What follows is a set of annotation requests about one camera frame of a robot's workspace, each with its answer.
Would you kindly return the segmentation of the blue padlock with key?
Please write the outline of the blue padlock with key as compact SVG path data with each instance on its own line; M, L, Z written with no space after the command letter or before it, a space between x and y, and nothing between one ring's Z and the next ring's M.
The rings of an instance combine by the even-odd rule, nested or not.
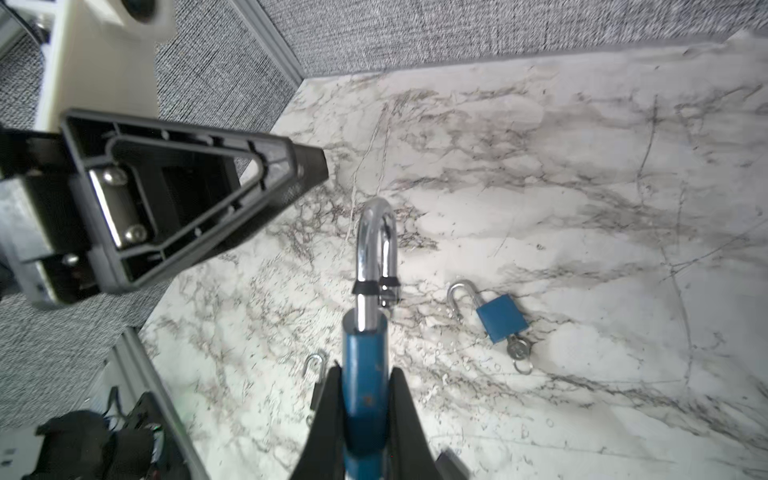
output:
M396 218L383 198L361 210L355 265L355 305L343 318L344 466L350 479L380 479L389 402L388 322L401 290Z

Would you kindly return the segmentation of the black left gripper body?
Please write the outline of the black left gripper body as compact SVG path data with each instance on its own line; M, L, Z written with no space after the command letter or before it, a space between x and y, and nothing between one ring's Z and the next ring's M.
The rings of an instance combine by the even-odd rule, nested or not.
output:
M40 309L113 293L103 240L88 222L82 161L101 155L109 122L65 122L63 132L1 130L1 292Z

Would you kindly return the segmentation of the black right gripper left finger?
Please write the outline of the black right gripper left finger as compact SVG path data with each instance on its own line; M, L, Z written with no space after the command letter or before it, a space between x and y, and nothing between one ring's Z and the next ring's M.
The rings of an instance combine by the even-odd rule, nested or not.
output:
M344 479L344 402L341 367L326 377L316 415L299 461L290 478Z

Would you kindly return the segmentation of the black padlock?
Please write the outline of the black padlock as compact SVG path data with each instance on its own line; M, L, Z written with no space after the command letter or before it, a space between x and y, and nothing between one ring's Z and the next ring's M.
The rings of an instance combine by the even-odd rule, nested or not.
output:
M323 389L325 386L328 358L327 354L322 350L316 351L308 355L303 364L302 375L306 376L310 366L316 364L318 366L317 378L313 384L312 395L310 399L310 413L306 417L306 424L308 427L312 426L315 413L321 401Z

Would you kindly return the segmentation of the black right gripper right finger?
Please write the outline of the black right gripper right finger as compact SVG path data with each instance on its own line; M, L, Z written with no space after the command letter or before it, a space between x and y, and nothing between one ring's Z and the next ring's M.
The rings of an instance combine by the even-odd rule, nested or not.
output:
M392 369L387 413L387 479L441 479L402 369Z

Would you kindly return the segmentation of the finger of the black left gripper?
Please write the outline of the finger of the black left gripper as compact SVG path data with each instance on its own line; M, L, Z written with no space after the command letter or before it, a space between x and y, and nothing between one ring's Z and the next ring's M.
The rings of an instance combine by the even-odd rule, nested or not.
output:
M272 134L77 109L60 128L105 293L239 246L329 177L322 149Z

